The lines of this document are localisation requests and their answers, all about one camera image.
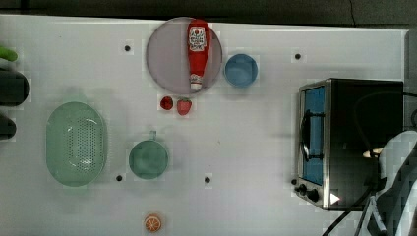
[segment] red strawberry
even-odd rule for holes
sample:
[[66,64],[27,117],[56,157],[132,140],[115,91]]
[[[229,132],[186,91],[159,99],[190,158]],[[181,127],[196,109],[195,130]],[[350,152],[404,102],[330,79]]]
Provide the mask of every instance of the red strawberry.
[[165,110],[170,110],[172,109],[172,106],[174,105],[174,101],[172,100],[172,98],[170,96],[165,96],[161,101],[160,101],[160,107],[162,107]]
[[177,101],[177,110],[180,115],[187,115],[193,103],[188,98],[181,98]]

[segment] red ketchup bottle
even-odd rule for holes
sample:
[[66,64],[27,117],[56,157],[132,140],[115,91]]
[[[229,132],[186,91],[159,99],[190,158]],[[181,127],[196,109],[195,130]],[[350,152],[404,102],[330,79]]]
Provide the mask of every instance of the red ketchup bottle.
[[188,60],[190,62],[190,83],[192,90],[200,90],[209,57],[210,28],[203,20],[192,20],[188,24]]

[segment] toaster oven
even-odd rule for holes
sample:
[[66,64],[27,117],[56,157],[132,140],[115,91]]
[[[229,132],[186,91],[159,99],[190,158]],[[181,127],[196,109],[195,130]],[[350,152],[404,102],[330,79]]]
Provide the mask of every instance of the toaster oven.
[[297,195],[326,210],[354,205],[377,188],[382,148],[403,127],[403,82],[327,79],[299,89]]

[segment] oven window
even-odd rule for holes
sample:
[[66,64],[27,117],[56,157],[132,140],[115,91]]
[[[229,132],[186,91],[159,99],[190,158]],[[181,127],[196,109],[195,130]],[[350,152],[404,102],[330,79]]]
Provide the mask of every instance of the oven window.
[[[325,113],[325,87],[313,88],[304,91],[304,112],[310,110],[313,114]],[[323,142],[324,118],[312,116],[310,118],[310,144],[309,161],[303,159],[303,179],[318,185],[323,185]]]

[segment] green object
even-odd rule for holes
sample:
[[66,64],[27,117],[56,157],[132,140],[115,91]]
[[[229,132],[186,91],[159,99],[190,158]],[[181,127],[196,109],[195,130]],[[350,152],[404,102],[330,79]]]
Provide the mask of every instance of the green object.
[[82,102],[56,108],[46,126],[46,165],[61,184],[80,187],[104,167],[105,126],[101,116]]
[[168,165],[168,153],[155,139],[156,131],[150,131],[150,140],[135,145],[129,155],[130,168],[142,179],[158,177]]
[[18,54],[11,49],[0,46],[0,58],[8,61],[16,61],[18,60]]

